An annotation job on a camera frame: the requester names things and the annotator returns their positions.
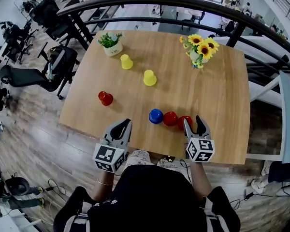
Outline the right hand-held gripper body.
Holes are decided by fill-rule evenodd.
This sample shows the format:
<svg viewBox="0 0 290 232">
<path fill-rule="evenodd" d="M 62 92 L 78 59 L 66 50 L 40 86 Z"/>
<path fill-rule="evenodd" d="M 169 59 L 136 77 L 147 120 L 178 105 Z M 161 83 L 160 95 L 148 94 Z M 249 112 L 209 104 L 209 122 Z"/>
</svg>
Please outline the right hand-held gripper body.
<svg viewBox="0 0 290 232">
<path fill-rule="evenodd" d="M 215 153 L 215 143 L 209 134 L 187 137 L 185 156 L 193 162 L 209 162 Z"/>
</svg>

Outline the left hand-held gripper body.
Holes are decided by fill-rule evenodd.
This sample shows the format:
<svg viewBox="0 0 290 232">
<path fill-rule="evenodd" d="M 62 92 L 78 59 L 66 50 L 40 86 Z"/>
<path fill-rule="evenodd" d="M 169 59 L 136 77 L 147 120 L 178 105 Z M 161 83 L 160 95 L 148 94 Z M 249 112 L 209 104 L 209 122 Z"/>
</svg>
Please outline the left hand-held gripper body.
<svg viewBox="0 0 290 232">
<path fill-rule="evenodd" d="M 92 158 L 95 166 L 100 170 L 116 173 L 127 159 L 127 144 L 128 140 L 100 139 L 100 142 L 95 146 Z"/>
</svg>

